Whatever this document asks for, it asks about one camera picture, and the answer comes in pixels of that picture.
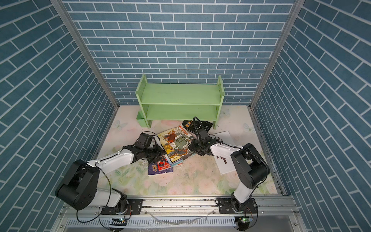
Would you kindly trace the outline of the dark purple book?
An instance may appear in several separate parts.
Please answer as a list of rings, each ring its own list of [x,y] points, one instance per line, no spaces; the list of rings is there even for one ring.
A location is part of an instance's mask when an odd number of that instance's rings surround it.
[[[155,175],[162,175],[162,174],[157,174],[157,164],[150,164],[148,167],[148,175],[149,176],[155,176]]]

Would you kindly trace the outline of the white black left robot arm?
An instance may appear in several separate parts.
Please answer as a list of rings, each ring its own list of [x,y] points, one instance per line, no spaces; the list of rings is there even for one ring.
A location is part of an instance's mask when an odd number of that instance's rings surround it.
[[[139,160],[155,163],[163,155],[165,150],[159,138],[145,131],[133,145],[124,146],[119,152],[100,159],[73,162],[56,188],[55,195],[77,211],[88,206],[104,206],[112,208],[116,214],[124,214],[128,210],[126,194],[111,185],[108,189],[98,188],[99,179],[107,178],[110,172]]]

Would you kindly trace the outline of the black book with gold text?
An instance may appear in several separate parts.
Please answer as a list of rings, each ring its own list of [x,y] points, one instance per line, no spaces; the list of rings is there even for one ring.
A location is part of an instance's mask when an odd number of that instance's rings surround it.
[[[188,130],[189,132],[195,134],[196,130],[194,128],[194,123],[192,120],[185,120],[182,122],[182,126]],[[210,123],[208,121],[201,121],[201,122],[196,122],[196,127],[199,130],[200,128],[204,128],[207,132],[213,127],[213,123]]]

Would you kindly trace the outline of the white book with brown bars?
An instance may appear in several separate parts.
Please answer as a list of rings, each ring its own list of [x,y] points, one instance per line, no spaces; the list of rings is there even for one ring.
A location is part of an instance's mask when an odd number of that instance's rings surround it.
[[[220,173],[223,175],[236,171],[231,158],[231,154],[237,150],[234,148],[233,138],[228,131],[216,133],[215,136],[222,140],[222,143],[212,145],[210,150]]]

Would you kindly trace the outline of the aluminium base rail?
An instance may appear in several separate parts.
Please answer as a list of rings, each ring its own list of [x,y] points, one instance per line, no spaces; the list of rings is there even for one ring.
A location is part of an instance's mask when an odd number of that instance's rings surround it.
[[[193,197],[129,197],[133,216],[154,215],[157,217],[187,217],[212,215],[242,215],[247,216],[294,216],[299,210],[290,196],[255,195],[247,206],[235,210],[231,199],[223,196],[193,196]]]

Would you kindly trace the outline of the green wooden two-tier shelf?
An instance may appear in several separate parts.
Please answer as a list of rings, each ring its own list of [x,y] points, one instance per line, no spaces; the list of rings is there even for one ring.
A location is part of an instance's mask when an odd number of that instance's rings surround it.
[[[147,128],[153,120],[192,120],[198,117],[217,127],[225,91],[221,76],[217,84],[155,84],[143,74],[136,97]]]

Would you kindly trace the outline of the yellow red illustrated book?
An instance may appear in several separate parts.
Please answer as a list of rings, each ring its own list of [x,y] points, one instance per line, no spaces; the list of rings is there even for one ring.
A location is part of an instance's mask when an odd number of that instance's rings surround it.
[[[157,162],[157,174],[172,173],[173,167],[169,164],[167,156],[161,156],[161,159]]]

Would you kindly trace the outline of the green red illustrated comic book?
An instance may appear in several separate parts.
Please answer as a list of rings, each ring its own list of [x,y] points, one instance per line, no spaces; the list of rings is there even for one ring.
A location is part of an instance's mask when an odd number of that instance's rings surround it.
[[[166,159],[171,167],[181,164],[196,154],[196,152],[191,151],[189,148],[195,138],[183,125],[159,133],[158,137],[166,151]]]

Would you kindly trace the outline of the small green side box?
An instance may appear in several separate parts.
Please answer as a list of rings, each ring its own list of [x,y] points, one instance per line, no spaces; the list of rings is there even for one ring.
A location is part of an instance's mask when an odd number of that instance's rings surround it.
[[[138,124],[139,124],[141,127],[143,127],[143,128],[147,128],[147,123],[146,123],[146,120],[145,120],[145,117],[144,117],[142,111],[139,111],[139,112],[138,112],[137,117],[136,117],[136,120],[137,120]]]

